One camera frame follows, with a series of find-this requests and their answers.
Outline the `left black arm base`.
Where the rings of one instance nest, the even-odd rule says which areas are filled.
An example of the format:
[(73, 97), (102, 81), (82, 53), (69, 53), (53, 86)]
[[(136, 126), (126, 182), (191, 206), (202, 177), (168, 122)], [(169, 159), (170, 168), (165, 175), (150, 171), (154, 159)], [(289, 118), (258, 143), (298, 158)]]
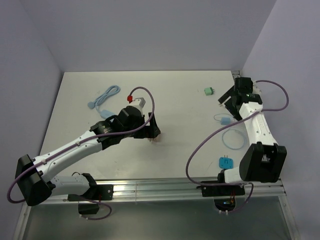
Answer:
[[(102, 220), (109, 217), (112, 213), (110, 205), (104, 201), (111, 201), (113, 198), (114, 186), (112, 184), (98, 184), (82, 195), (69, 194), (69, 202), (78, 202), (78, 213), (83, 218), (89, 220)], [(105, 207), (109, 210), (106, 216), (92, 217), (96, 215), (100, 208)]]

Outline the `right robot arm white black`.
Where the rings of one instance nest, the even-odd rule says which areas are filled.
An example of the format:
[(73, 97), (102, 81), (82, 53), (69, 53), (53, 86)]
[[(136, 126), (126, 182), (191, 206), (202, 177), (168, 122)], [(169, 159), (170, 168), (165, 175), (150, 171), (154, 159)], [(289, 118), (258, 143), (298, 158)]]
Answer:
[(264, 112), (260, 94), (254, 90), (254, 82), (249, 77), (237, 77), (219, 103), (238, 123), (244, 123), (249, 148), (238, 167), (224, 170), (224, 178), (216, 183), (217, 191), (229, 194), (234, 184), (244, 182), (275, 183), (280, 177), (287, 150), (273, 137)]

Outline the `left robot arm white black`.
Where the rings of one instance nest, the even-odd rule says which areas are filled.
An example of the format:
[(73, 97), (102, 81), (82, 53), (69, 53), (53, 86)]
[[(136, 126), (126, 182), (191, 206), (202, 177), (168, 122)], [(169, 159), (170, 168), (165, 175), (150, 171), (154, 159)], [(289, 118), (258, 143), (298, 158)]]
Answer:
[(128, 105), (119, 114), (97, 122), (83, 135), (47, 154), (31, 158), (28, 154), (17, 161), (15, 184), (30, 207), (51, 196), (78, 195), (91, 200), (98, 193), (97, 183), (89, 173), (60, 176), (78, 161), (119, 144), (123, 139), (154, 139), (161, 133), (154, 112), (145, 118), (142, 108)]

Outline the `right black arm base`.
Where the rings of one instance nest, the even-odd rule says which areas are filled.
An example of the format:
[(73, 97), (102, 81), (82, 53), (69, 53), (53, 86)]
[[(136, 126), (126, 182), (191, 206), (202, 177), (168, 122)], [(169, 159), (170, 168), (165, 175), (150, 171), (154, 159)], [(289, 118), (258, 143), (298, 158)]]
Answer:
[(201, 189), (202, 197), (223, 197), (214, 199), (214, 205), (221, 212), (230, 212), (236, 208), (236, 196), (244, 196), (245, 190), (238, 185), (226, 186), (203, 186), (198, 185)]

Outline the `pink cube socket adapter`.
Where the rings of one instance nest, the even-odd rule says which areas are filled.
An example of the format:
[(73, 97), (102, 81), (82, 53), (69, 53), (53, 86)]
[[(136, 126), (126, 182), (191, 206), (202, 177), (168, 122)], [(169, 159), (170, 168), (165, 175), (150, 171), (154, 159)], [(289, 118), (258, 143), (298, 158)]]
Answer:
[(155, 138), (149, 138), (148, 139), (152, 144), (161, 143), (164, 141), (164, 134), (161, 133)]

